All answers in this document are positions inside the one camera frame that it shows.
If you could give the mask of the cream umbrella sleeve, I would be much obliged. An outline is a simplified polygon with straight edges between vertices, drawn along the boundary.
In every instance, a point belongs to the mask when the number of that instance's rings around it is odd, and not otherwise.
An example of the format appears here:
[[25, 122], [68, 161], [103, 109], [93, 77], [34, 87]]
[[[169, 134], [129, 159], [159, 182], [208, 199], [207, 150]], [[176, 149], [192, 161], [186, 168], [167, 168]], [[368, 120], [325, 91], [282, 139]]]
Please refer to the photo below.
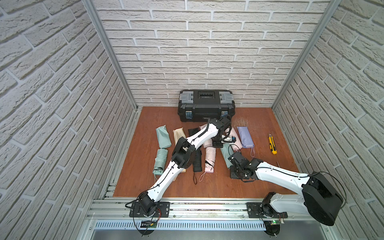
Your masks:
[[173, 134], [174, 134], [175, 144], [178, 143], [178, 140], [180, 138], [186, 138], [184, 128], [178, 128], [178, 129], [173, 130]]

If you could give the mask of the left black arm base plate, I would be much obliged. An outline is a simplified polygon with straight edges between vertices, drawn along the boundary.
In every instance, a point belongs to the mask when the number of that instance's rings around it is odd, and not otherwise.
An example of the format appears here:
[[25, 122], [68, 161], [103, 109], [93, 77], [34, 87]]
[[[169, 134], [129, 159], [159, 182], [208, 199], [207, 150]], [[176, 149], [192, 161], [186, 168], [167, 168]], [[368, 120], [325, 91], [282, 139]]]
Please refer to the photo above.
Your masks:
[[146, 211], [143, 210], [139, 202], [135, 202], [130, 206], [130, 214], [131, 218], [168, 218], [170, 211], [170, 202], [158, 202], [156, 204], [155, 210], [152, 214], [147, 215]]

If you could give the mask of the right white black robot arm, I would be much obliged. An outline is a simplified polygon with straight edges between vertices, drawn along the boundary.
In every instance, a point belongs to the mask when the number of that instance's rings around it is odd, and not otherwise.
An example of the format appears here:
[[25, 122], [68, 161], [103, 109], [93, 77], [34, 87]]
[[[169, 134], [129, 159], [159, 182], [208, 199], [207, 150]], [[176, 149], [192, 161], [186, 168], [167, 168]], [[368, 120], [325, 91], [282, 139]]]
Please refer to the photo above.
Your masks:
[[292, 195], [270, 192], [262, 202], [249, 206], [251, 213], [260, 218], [286, 218], [288, 213], [299, 213], [326, 226], [335, 224], [344, 199], [322, 173], [296, 173], [260, 159], [249, 161], [240, 152], [233, 153], [229, 161], [231, 179], [244, 183], [266, 181], [293, 192]]

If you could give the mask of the mint green sleeved umbrella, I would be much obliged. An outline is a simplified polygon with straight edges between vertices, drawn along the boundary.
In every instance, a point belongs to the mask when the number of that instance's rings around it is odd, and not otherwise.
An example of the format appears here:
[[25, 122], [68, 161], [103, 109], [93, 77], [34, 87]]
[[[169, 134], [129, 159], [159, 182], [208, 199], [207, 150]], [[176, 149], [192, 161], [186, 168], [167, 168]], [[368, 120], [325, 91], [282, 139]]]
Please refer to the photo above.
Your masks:
[[238, 148], [235, 144], [228, 144], [228, 143], [224, 143], [223, 147], [221, 148], [221, 152], [228, 169], [230, 168], [230, 166], [233, 165], [229, 160], [229, 158], [237, 149]]

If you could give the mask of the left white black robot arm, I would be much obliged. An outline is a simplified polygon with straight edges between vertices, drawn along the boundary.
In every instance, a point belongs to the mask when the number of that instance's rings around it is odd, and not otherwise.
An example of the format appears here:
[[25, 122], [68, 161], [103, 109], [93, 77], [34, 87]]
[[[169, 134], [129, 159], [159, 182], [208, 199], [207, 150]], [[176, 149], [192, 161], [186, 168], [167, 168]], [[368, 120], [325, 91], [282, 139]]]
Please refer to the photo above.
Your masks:
[[231, 116], [229, 115], [218, 120], [210, 119], [204, 129], [191, 137], [182, 137], [178, 140], [171, 161], [163, 174], [151, 188], [143, 191], [137, 197], [140, 209], [144, 211], [146, 217], [151, 217], [155, 213], [157, 202], [161, 200], [163, 194], [179, 173], [192, 165], [196, 150], [209, 139], [218, 137], [221, 141], [225, 130], [230, 126]]

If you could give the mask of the black sleeved umbrella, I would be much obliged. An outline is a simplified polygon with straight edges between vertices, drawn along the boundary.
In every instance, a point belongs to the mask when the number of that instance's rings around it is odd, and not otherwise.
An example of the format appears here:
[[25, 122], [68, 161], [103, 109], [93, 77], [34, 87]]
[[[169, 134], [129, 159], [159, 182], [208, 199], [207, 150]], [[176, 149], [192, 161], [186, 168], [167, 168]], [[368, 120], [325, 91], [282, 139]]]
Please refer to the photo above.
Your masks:
[[203, 171], [203, 168], [202, 168], [202, 151], [201, 151], [201, 148], [198, 148], [195, 152], [195, 158], [193, 161], [193, 173], [194, 173], [193, 181], [194, 181], [195, 185], [198, 183], [196, 173], [202, 172], [202, 171]]

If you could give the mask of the light pink sleeved umbrella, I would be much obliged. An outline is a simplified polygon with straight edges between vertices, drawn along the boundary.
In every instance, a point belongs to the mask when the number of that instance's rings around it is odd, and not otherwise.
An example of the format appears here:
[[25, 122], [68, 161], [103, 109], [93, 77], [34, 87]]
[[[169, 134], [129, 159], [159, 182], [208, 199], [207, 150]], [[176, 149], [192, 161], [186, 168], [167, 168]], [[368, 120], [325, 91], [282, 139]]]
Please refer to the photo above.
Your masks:
[[231, 144], [231, 147], [233, 149], [233, 151], [239, 151], [241, 150], [242, 148], [242, 143], [241, 143], [241, 140], [237, 134], [237, 132], [235, 131], [234, 128], [231, 129], [230, 131], [230, 137], [231, 139], [234, 139], [235, 141]]

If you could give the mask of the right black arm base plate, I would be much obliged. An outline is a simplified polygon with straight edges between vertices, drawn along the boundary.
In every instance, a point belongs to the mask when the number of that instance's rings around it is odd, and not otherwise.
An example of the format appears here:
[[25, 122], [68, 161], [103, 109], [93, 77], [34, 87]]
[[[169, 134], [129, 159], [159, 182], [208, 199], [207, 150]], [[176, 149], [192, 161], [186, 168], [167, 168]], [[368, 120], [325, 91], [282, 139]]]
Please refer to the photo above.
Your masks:
[[287, 212], [277, 212], [270, 204], [262, 202], [246, 203], [249, 218], [278, 218], [285, 219], [288, 217]]

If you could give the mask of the black umbrella sleeve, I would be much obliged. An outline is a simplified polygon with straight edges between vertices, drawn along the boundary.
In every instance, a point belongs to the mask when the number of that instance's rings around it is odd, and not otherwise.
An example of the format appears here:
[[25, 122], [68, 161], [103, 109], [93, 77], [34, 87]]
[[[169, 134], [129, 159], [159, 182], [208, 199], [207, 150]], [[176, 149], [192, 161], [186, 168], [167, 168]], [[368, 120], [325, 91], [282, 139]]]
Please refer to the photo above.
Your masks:
[[188, 132], [189, 132], [189, 136], [193, 136], [195, 135], [196, 133], [198, 133], [200, 131], [200, 128], [193, 128], [193, 129], [188, 129]]

